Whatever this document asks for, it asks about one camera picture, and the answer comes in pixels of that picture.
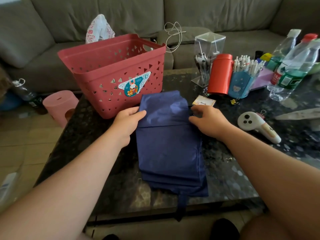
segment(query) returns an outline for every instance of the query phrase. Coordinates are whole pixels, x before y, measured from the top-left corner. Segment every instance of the black shoe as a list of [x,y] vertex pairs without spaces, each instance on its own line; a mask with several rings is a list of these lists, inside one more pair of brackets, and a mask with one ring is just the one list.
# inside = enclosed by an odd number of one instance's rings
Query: black shoe
[[211,228],[210,240],[238,240],[239,238],[238,229],[226,218],[216,220]]
[[117,235],[109,234],[105,236],[102,240],[120,240],[120,238],[118,238]]

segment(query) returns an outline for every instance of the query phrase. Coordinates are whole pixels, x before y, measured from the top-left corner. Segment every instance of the left hand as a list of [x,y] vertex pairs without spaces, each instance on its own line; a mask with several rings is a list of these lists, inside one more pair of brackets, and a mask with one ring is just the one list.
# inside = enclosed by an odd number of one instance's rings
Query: left hand
[[138,112],[139,107],[128,108],[120,111],[114,119],[113,124],[108,131],[112,131],[117,138],[121,147],[125,147],[130,142],[130,135],[138,126],[139,120],[146,116],[147,112],[142,110]]

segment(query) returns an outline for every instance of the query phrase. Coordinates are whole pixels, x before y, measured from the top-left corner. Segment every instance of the navy blue bag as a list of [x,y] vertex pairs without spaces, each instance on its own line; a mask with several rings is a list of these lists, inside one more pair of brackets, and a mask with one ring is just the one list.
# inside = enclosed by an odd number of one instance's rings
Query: navy blue bag
[[208,196],[201,135],[189,122],[187,101],[179,91],[147,94],[142,110],[146,116],[136,130],[142,179],[178,194],[178,208],[185,208],[187,196]]

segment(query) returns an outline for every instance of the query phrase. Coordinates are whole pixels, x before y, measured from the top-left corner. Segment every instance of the white handheld device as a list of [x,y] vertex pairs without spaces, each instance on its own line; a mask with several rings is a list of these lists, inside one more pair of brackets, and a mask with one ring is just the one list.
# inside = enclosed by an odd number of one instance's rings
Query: white handheld device
[[257,113],[245,112],[240,115],[238,126],[244,131],[257,130],[274,144],[281,142],[280,136]]

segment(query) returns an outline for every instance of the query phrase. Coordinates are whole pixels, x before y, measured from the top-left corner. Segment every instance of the plastic water bottle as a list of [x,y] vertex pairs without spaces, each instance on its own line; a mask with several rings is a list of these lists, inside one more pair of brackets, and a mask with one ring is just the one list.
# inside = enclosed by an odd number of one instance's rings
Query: plastic water bottle
[[288,65],[290,65],[291,61],[298,55],[300,54],[303,50],[306,49],[306,47],[308,46],[308,44],[316,39],[318,37],[317,34],[315,33],[309,33],[306,34],[303,39],[301,40],[301,42],[295,46],[286,56],[285,58],[282,60],[282,63],[279,65],[279,67],[276,69],[276,71],[273,74],[273,77],[270,81],[270,83],[267,86],[267,89],[270,92],[281,92],[282,88],[279,86],[276,86],[278,84],[278,81],[280,79],[280,77],[282,77],[282,75],[284,74],[286,67]]
[[301,29],[291,29],[285,38],[274,50],[272,57],[266,66],[269,70],[275,71],[281,64],[283,58],[292,50],[296,45],[297,37],[300,34]]
[[12,81],[12,84],[14,85],[12,87],[12,90],[15,94],[17,94],[22,100],[26,101],[28,104],[30,104],[35,111],[40,115],[45,115],[48,113],[46,108],[42,104],[42,98],[40,95],[38,95],[35,92],[30,91],[24,84],[26,83],[26,80],[20,78],[19,81],[14,80]]
[[303,78],[312,69],[318,59],[320,39],[312,40],[308,46],[300,52],[290,65],[285,68],[284,74],[280,77],[275,88],[280,92],[270,92],[270,98],[276,101],[286,100]]

